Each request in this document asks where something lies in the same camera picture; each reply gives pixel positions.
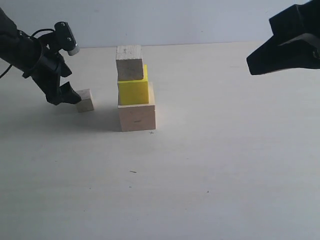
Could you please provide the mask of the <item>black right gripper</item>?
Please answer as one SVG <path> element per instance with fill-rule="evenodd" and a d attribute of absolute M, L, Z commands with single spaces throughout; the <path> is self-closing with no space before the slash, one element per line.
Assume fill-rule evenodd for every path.
<path fill-rule="evenodd" d="M 320 2 L 294 4 L 269 19 L 273 36 L 247 58 L 251 75 L 320 68 Z"/>

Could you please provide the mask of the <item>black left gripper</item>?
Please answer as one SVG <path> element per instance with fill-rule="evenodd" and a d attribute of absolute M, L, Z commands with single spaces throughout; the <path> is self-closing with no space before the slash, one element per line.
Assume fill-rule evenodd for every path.
<path fill-rule="evenodd" d="M 35 63 L 24 70 L 22 76 L 25 79 L 31 77 L 43 91 L 47 102 L 52 105 L 79 103 L 82 98 L 70 82 L 60 85 L 61 77 L 70 76 L 72 71 L 59 53 L 63 49 L 57 41 L 56 34 L 44 34 L 39 38 L 32 36 L 30 39 L 35 43 L 38 54 Z"/>

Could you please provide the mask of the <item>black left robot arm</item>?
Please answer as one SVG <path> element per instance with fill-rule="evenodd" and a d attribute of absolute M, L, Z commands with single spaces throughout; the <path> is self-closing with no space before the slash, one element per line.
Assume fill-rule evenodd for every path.
<path fill-rule="evenodd" d="M 69 82 L 61 85 L 61 78 L 72 74 L 61 50 L 74 56 L 80 50 L 69 24 L 59 21 L 54 28 L 46 28 L 46 34 L 35 37 L 17 28 L 17 25 L 0 12 L 0 57 L 10 67 L 23 72 L 23 78 L 31 77 L 42 90 L 48 103 L 75 105 L 81 97 Z"/>

